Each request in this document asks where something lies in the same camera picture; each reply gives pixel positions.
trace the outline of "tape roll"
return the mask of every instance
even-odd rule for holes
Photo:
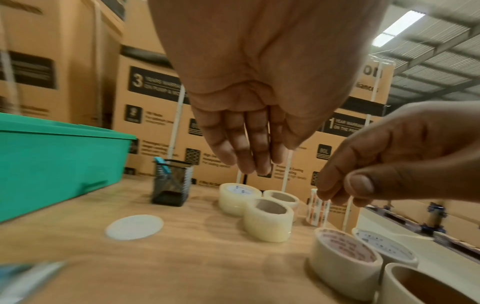
[[[235,183],[220,185],[220,209],[228,214],[242,216],[245,211],[245,203],[252,199],[262,197],[262,192],[256,188]]]
[[[276,190],[267,190],[263,192],[264,197],[271,198],[274,201],[279,201],[287,205],[293,210],[293,221],[297,220],[297,214],[299,210],[300,200],[298,197],[291,195],[286,192],[276,191]]]
[[[377,304],[478,304],[455,288],[414,267],[385,266]]]
[[[267,242],[284,242],[292,232],[294,211],[286,204],[263,197],[246,204],[243,225],[252,236]]]
[[[384,268],[387,264],[401,263],[414,268],[419,265],[419,259],[412,251],[388,237],[358,228],[352,229],[351,233],[356,239],[365,242],[381,255],[383,265],[380,272],[380,281],[382,280]]]
[[[355,300],[373,300],[383,260],[362,241],[342,231],[317,228],[309,260],[331,288]]]
[[[315,227],[325,227],[330,212],[330,201],[323,201],[317,196],[317,190],[312,189],[308,201],[305,221]]]

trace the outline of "black mesh pencil cup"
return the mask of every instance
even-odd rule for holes
[[[166,159],[156,163],[153,204],[181,207],[189,197],[194,168],[192,164]]]

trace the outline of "green plastic container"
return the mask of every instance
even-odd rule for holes
[[[0,113],[0,222],[119,182],[135,138]]]

